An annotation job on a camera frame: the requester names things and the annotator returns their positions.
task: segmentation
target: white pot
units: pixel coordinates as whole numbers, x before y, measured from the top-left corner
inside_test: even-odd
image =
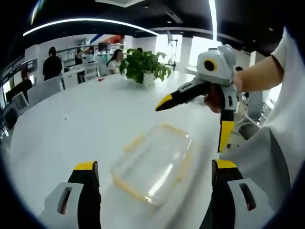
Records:
[[[143,79],[144,87],[153,87],[154,85],[154,73],[152,72],[145,72],[144,79]]]

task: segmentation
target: human hand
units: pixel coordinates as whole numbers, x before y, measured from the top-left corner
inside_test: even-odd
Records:
[[[238,93],[242,88],[242,81],[236,75],[234,76],[233,84],[236,85]],[[221,87],[219,84],[212,84],[210,92],[206,95],[204,103],[213,111],[214,113],[220,113],[222,109],[221,100]]]

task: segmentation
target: man in black shirt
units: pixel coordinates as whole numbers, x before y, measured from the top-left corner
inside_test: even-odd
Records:
[[[59,76],[62,70],[61,59],[56,56],[55,47],[49,49],[49,57],[43,63],[44,80]]]

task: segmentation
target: forearm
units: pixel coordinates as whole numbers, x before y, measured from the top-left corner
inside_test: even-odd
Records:
[[[269,56],[234,75],[234,83],[241,92],[269,90],[283,81],[284,71],[276,58]]]

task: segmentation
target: ceiling light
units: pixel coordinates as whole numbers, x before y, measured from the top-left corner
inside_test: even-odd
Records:
[[[142,27],[137,26],[137,25],[132,25],[132,24],[129,24],[129,23],[121,22],[121,21],[114,21],[114,20],[108,20],[108,19],[99,19],[99,18],[74,18],[74,19],[65,19],[65,20],[60,20],[60,21],[49,22],[49,23],[47,23],[47,24],[38,26],[38,27],[36,27],[36,28],[34,28],[34,29],[31,29],[31,30],[25,32],[25,33],[23,34],[23,36],[26,36],[26,35],[30,34],[31,32],[34,32],[34,31],[36,31],[36,30],[42,29],[42,28],[47,27],[47,26],[50,26],[50,25],[56,25],[56,24],[60,24],[60,23],[73,22],[73,21],[99,21],[99,22],[108,22],[108,23],[114,23],[114,24],[129,26],[129,27],[132,27],[132,28],[135,28],[135,29],[139,29],[139,30],[142,30],[142,31],[145,31],[145,32],[149,32],[149,33],[151,33],[151,34],[153,34],[153,35],[156,35],[156,36],[159,35],[158,33],[153,32],[153,31],[151,31],[151,30],[142,28]]]
[[[213,40],[217,40],[217,16],[216,16],[216,5],[215,0],[209,0],[210,12],[212,17],[212,28],[213,28]]]

